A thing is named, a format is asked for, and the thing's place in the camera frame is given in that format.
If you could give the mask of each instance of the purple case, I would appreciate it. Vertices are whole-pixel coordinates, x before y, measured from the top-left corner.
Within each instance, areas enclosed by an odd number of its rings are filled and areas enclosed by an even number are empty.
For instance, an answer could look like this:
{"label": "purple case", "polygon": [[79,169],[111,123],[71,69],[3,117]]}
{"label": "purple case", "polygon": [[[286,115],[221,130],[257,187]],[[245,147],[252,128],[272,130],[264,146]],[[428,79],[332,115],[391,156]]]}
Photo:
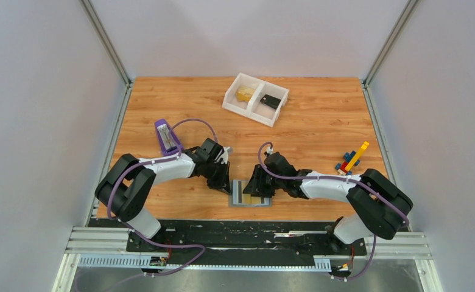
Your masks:
{"label": "purple case", "polygon": [[171,138],[175,140],[181,148],[183,148],[180,140],[178,140],[177,135],[175,135],[173,131],[171,132],[171,135],[169,135],[170,130],[171,126],[169,126],[165,119],[160,119],[155,122],[155,133],[157,134],[158,143],[163,156],[173,155],[178,152],[177,147]]}

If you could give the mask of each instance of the gray wall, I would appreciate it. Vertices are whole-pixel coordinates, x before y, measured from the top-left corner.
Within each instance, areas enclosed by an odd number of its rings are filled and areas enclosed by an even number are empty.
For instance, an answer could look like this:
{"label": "gray wall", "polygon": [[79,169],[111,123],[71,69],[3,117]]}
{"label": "gray wall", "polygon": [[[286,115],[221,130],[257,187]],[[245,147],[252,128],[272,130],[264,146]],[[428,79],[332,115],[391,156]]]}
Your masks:
{"label": "gray wall", "polygon": [[0,1],[0,291],[49,291],[123,85],[79,1]]}
{"label": "gray wall", "polygon": [[422,0],[372,90],[445,291],[475,291],[475,1]]}
{"label": "gray wall", "polygon": [[406,0],[93,3],[132,77],[365,77]]}

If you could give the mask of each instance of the wooden tabletop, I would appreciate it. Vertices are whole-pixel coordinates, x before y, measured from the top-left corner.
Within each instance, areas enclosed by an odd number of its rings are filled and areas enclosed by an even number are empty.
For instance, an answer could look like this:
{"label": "wooden tabletop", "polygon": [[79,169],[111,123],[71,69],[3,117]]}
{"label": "wooden tabletop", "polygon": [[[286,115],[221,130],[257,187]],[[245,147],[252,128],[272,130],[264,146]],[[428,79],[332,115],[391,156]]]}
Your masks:
{"label": "wooden tabletop", "polygon": [[[379,145],[360,81],[357,78],[260,77],[289,89],[286,106],[273,128],[222,108],[225,91],[235,77],[137,78],[119,134],[112,163],[124,153],[137,158],[161,157],[153,123],[170,125],[197,117],[209,122],[219,144],[233,147],[230,180],[250,179],[259,146],[272,141],[296,169],[336,174],[343,154],[370,146],[353,173],[367,168],[385,174]],[[199,146],[211,132],[202,123],[175,129],[184,147]],[[176,179],[154,186],[146,208],[157,218],[215,220],[334,221],[353,213],[345,203],[295,199],[277,190],[271,207],[229,207],[228,196],[209,190],[205,178]],[[106,217],[100,205],[98,216]]]}

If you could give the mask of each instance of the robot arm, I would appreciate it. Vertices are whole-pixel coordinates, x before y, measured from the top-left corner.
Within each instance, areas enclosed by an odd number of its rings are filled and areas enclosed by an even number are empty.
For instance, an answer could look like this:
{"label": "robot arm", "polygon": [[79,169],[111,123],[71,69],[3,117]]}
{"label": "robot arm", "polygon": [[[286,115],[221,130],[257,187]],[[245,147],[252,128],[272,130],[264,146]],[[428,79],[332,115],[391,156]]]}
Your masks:
{"label": "robot arm", "polygon": [[201,147],[184,150],[180,156],[169,159],[137,159],[130,154],[119,158],[96,188],[95,195],[104,205],[108,200],[118,178],[135,164],[143,164],[129,172],[125,179],[132,180],[126,186],[120,184],[113,197],[111,211],[118,220],[127,222],[144,236],[152,238],[160,229],[160,223],[144,207],[150,189],[175,178],[203,176],[207,186],[226,194],[231,193],[228,177],[228,155],[231,148],[206,139]]}
{"label": "robot arm", "polygon": [[[255,165],[250,182],[243,190],[252,196],[272,197],[276,189],[283,189],[294,198],[329,200],[350,203],[356,214],[339,218],[328,231],[333,249],[349,245],[357,239],[375,234],[384,239],[392,239],[403,225],[403,219],[391,208],[361,186],[343,180],[344,176],[324,175],[310,169],[296,170],[284,156],[270,149],[264,164],[267,169],[283,177],[312,177],[312,179],[282,179],[268,174],[261,165]],[[318,176],[338,179],[314,179]],[[407,215],[413,208],[412,201],[375,169],[367,169],[363,175],[348,176],[377,191],[380,196]]]}

